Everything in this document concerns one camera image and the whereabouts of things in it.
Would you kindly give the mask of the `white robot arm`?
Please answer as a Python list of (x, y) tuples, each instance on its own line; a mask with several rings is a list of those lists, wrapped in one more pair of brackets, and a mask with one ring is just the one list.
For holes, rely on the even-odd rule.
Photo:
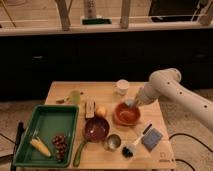
[(149, 105), (163, 95), (188, 109), (206, 128), (213, 132), (213, 102), (180, 84), (181, 73), (176, 68), (157, 70), (139, 89), (134, 106)]

